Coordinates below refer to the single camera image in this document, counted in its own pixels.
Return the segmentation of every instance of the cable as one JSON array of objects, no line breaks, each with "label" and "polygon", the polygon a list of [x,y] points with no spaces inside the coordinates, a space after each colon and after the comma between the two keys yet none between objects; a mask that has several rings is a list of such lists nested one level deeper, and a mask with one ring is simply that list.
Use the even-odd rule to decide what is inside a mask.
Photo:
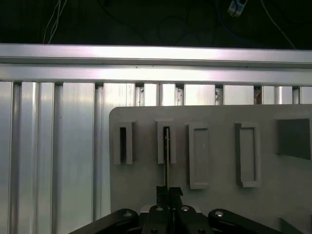
[{"label": "cable", "polygon": [[251,41],[251,40],[248,40],[248,39],[245,39],[243,37],[240,37],[239,35],[237,35],[235,32],[233,32],[230,28],[227,27],[227,25],[223,22],[223,19],[222,19],[222,16],[220,14],[220,11],[219,11],[219,0],[216,0],[216,12],[217,12],[217,15],[218,15],[218,18],[219,18],[219,21],[220,23],[222,24],[223,28],[229,33],[231,34],[234,38],[242,41],[242,42],[245,42],[245,43],[248,43],[248,44],[252,44],[254,46],[257,46],[257,47],[262,47],[261,45]]},{"label": "cable", "polygon": [[286,34],[280,29],[280,27],[277,25],[277,23],[275,23],[275,21],[272,19],[270,13],[268,12],[267,8],[264,5],[263,0],[260,0],[262,7],[264,9],[264,11],[267,13],[268,17],[270,18],[271,22],[278,28],[278,30],[284,35],[284,37],[286,38],[286,40],[289,42],[289,44],[293,47],[293,49],[296,49],[296,47],[293,45],[293,43],[291,42],[291,40],[286,36]]},{"label": "cable", "polygon": [[312,24],[312,20],[309,21],[304,21],[304,22],[294,22],[291,19],[289,19],[286,14],[282,11],[282,9],[273,1],[273,0],[266,0],[268,1],[270,4],[272,4],[278,11],[279,13],[282,15],[282,17],[285,19],[285,21],[289,24],[298,24],[298,25],[308,25],[308,24]]},{"label": "cable", "polygon": [[134,28],[132,25],[128,24],[128,23],[125,23],[125,22],[122,22],[120,21],[119,19],[115,18],[111,13],[109,13],[105,7],[100,3],[100,0],[97,0],[97,3],[99,4],[99,6],[101,7],[102,11],[107,14],[112,20],[120,23],[120,24],[123,24],[127,27],[129,27],[133,32],[135,32],[140,38],[141,40],[145,43],[145,44],[148,44],[148,41],[147,39],[136,29]]},{"label": "cable", "polygon": [[56,30],[57,30],[57,28],[58,28],[58,25],[59,25],[59,18],[60,18],[60,16],[61,16],[61,14],[63,13],[64,7],[65,7],[65,5],[67,4],[67,1],[68,1],[68,0],[65,0],[62,9],[60,8],[61,0],[59,0],[59,1],[57,2],[56,6],[55,6],[55,8],[54,8],[54,11],[53,11],[53,13],[52,13],[52,16],[51,16],[51,18],[50,18],[50,20],[49,20],[47,26],[45,27],[44,36],[43,36],[43,41],[42,41],[43,44],[44,44],[44,42],[45,42],[45,37],[46,37],[46,33],[47,33],[47,30],[48,30],[48,27],[49,27],[49,25],[50,25],[50,23],[51,23],[51,21],[52,21],[52,18],[53,18],[53,16],[54,16],[54,13],[55,13],[56,9],[58,8],[57,20],[54,22],[54,24],[53,24],[53,26],[52,26],[52,28],[51,28],[51,31],[50,31],[50,39],[49,39],[49,41],[48,41],[48,44],[51,43],[51,41],[52,41],[52,39],[53,39],[53,37],[54,37],[54,34],[55,34],[55,32],[56,32]]},{"label": "cable", "polygon": [[[214,13],[216,13],[215,5],[214,5],[212,2],[210,2],[209,0],[202,0],[202,1],[205,2],[205,3],[208,3],[209,5],[211,5],[212,8],[214,9]],[[188,24],[190,24],[190,14],[191,14],[191,11],[192,11],[192,8],[193,8],[194,5],[195,5],[195,1],[193,0],[193,1],[191,2],[191,5],[189,6],[189,8],[188,8],[188,10],[187,10],[187,13],[186,13],[185,20],[186,20],[186,22],[187,22]],[[215,14],[215,24],[214,24],[213,27],[208,28],[208,30],[214,29],[213,38],[212,38],[212,41],[211,41],[210,46],[212,46],[212,45],[215,43],[216,30],[217,30],[217,27],[218,27],[217,22],[218,22],[218,17],[217,17],[217,14]],[[193,31],[194,31],[193,33],[196,34],[196,37],[198,38],[197,40],[199,40],[199,36],[198,36],[199,31],[195,31],[194,29],[193,29]],[[187,36],[190,35],[190,34],[191,34],[190,32],[185,32],[184,34],[182,34],[182,35],[176,40],[175,45],[178,45],[178,43],[179,43],[183,38],[187,37]]]}]

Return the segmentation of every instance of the metal slot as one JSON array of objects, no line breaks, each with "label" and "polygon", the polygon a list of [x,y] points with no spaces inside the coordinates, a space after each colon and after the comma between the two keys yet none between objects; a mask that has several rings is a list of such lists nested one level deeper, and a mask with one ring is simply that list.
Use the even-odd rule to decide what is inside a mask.
[{"label": "metal slot", "polygon": [[133,163],[133,141],[132,141],[133,122],[117,123],[114,133],[114,164]]},{"label": "metal slot", "polygon": [[136,84],[135,105],[136,106],[144,106],[144,87],[141,84]]},{"label": "metal slot", "polygon": [[300,104],[300,89],[299,87],[292,88],[292,103],[293,104]]},{"label": "metal slot", "polygon": [[216,105],[223,105],[223,85],[215,86],[215,104]]},{"label": "metal slot", "polygon": [[163,128],[164,162],[165,162],[165,186],[169,187],[169,163],[170,163],[170,128]]},{"label": "metal slot", "polygon": [[175,106],[184,105],[184,86],[176,85],[175,86]]},{"label": "metal slot", "polygon": [[127,157],[127,130],[126,128],[120,128],[120,161],[124,162]]},{"label": "metal slot", "polygon": [[256,104],[262,104],[262,89],[261,87],[255,86],[253,88],[253,103]]},{"label": "metal slot", "polygon": [[[158,163],[165,163],[165,147],[170,151],[170,163],[176,163],[176,128],[172,119],[157,120]],[[165,134],[169,131],[170,141],[167,144]]]},{"label": "metal slot", "polygon": [[103,99],[103,86],[96,86],[95,89],[95,105],[94,105],[94,132],[93,132],[93,215],[92,220],[96,221],[100,216],[101,204],[101,183],[102,183],[102,99]]}]

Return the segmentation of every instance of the bolt head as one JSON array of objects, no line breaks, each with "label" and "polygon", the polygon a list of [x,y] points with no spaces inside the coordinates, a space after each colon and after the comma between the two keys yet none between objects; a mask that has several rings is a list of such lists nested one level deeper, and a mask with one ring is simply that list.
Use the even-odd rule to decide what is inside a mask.
[{"label": "bolt head", "polygon": [[215,212],[215,215],[218,216],[218,217],[222,217],[223,216],[223,213],[221,211],[216,211]]},{"label": "bolt head", "polygon": [[132,214],[129,211],[127,211],[126,213],[123,214],[124,217],[130,217],[131,215]]},{"label": "bolt head", "polygon": [[188,206],[182,206],[181,210],[188,211],[188,210],[190,210],[190,208]]}]

